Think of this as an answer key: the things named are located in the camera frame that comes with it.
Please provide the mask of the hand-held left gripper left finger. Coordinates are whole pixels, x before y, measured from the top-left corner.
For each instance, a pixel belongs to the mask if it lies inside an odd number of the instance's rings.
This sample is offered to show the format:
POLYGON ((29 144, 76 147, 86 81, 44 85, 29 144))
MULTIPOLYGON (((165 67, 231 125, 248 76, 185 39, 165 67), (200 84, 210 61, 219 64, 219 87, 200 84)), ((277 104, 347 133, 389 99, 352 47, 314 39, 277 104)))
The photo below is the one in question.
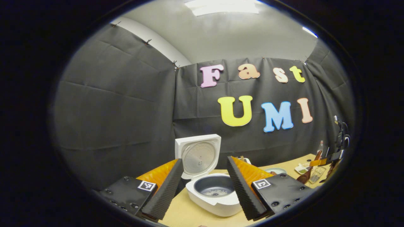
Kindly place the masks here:
POLYGON ((123 176, 95 191, 95 197, 124 216, 160 221, 176 194, 183 171, 183 161, 177 158, 138 177, 123 176))

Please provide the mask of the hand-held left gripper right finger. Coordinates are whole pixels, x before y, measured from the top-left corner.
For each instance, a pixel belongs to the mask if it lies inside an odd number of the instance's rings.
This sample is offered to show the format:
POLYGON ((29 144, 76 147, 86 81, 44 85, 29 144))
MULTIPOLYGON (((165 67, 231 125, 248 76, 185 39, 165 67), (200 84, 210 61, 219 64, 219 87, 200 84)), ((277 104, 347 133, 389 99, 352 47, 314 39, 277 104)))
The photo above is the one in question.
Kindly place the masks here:
POLYGON ((270 174, 233 156, 227 157, 227 170, 247 220, 281 213, 314 193, 286 173, 270 174))

